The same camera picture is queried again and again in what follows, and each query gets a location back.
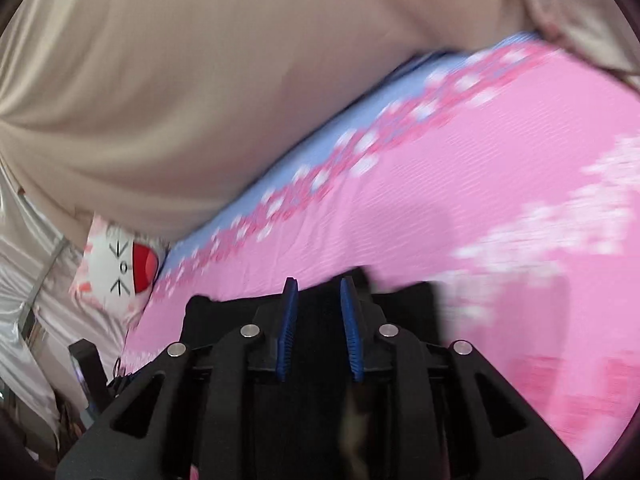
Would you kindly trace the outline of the silver satin curtain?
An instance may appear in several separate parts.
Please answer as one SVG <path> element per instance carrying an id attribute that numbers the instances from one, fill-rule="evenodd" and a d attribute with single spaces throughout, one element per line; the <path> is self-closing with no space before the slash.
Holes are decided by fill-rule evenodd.
<path id="1" fill-rule="evenodd" d="M 1 170 L 1 379 L 55 433 L 59 392 L 85 403 L 67 347 L 93 342 L 107 373 L 124 348 L 126 327 L 70 293 L 81 251 Z"/>

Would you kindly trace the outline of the black pants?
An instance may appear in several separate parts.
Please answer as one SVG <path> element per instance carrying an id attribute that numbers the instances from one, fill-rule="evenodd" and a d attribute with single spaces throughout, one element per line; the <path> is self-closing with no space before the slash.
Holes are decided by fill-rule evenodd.
<path id="1" fill-rule="evenodd" d="M 410 281 L 383 286 L 373 279 L 372 270 L 357 266 L 333 278 L 302 289 L 299 299 L 307 304 L 331 299 L 340 279 L 349 276 L 367 300 L 379 306 L 387 322 L 410 330 L 420 341 L 442 344 L 437 286 L 429 281 Z M 221 299 L 194 295 L 186 303 L 179 340 L 191 348 L 216 344 L 232 328 L 250 322 L 259 307 L 280 298 L 283 288 L 273 294 Z"/>

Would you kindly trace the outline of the pink floral bed sheet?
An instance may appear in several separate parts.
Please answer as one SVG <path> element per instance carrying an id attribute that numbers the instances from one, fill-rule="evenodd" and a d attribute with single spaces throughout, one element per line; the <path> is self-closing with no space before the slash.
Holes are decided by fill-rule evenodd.
<path id="1" fill-rule="evenodd" d="M 442 285 L 472 342 L 585 472 L 639 403 L 639 97 L 530 35 L 411 65 L 169 253 L 120 366 L 194 295 L 271 294 L 353 266 Z"/>

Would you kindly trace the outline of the white cat face pillow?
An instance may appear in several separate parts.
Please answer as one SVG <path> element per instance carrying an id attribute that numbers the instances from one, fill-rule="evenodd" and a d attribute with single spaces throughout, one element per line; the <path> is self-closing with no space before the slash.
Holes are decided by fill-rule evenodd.
<path id="1" fill-rule="evenodd" d="M 94 216 L 70 296 L 136 326 L 168 253 L 163 240 Z"/>

